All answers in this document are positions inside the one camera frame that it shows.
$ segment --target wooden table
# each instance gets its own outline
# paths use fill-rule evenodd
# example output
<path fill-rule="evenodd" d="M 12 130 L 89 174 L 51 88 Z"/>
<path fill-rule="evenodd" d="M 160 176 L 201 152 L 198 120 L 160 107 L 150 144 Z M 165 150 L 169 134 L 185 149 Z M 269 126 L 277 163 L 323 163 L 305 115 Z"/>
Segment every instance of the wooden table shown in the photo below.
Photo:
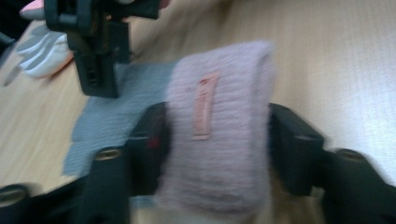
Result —
<path fill-rule="evenodd" d="M 328 137 L 326 148 L 364 153 L 396 185 L 395 11 L 393 0 L 174 0 L 157 21 L 131 19 L 130 37 L 137 63 L 273 41 L 272 101 L 309 120 Z M 5 86 L 20 59 L 12 53 L 0 71 L 0 185 L 50 190 L 72 179 L 61 176 L 63 159 L 87 97 L 73 63 L 57 76 L 19 74 Z M 305 212 L 310 199 L 274 195 L 275 223 L 320 223 Z"/>

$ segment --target pink label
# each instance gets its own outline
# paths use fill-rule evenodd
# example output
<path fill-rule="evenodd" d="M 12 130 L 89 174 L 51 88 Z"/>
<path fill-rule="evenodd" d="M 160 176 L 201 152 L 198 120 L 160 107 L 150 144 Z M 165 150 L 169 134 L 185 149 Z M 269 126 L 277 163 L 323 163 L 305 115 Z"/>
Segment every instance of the pink label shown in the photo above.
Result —
<path fill-rule="evenodd" d="M 203 76 L 198 83 L 193 111 L 194 140 L 206 140 L 210 137 L 213 97 L 218 79 L 219 73 L 211 73 Z"/>

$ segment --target table surface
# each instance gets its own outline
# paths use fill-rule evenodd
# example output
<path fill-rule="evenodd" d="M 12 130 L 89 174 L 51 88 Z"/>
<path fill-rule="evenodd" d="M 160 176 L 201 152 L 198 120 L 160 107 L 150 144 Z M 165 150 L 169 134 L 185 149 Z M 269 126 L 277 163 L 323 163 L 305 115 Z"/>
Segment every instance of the table surface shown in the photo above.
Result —
<path fill-rule="evenodd" d="M 395 11 L 393 0 L 174 0 L 157 21 L 131 18 L 130 37 L 137 63 L 273 41 L 272 102 L 309 120 L 327 137 L 326 148 L 362 152 L 396 185 Z M 0 185 L 34 182 L 50 190 L 72 180 L 61 176 L 63 159 L 88 98 L 74 63 L 31 79 L 15 71 L 20 59 L 12 53 L 0 70 Z M 277 223 L 302 218 L 296 216 Z"/>

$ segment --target gray knitted fabric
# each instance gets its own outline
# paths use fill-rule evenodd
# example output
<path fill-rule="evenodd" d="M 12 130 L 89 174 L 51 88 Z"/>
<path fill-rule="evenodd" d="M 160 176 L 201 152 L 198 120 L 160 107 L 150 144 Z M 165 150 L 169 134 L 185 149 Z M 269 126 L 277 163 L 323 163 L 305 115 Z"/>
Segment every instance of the gray knitted fabric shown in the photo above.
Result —
<path fill-rule="evenodd" d="M 85 175 L 96 151 L 124 145 L 147 107 L 165 100 L 175 64 L 118 65 L 120 97 L 88 100 L 72 133 L 73 144 L 64 160 L 64 175 Z"/>
<path fill-rule="evenodd" d="M 156 201 L 176 210 L 247 217 L 270 202 L 268 103 L 275 70 L 272 45 L 249 42 L 183 58 L 167 91 L 172 150 Z M 195 94 L 201 78 L 219 74 L 211 134 L 193 139 Z"/>

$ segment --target fabric label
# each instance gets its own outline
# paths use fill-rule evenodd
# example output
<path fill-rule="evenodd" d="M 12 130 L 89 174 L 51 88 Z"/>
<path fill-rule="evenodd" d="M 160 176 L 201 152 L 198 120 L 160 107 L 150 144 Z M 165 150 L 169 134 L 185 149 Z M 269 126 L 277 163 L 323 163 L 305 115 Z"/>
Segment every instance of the fabric label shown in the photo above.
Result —
<path fill-rule="evenodd" d="M 219 73 L 211 73 L 201 78 L 195 93 L 193 111 L 193 138 L 206 140 L 210 138 L 210 119 L 216 83 Z"/>

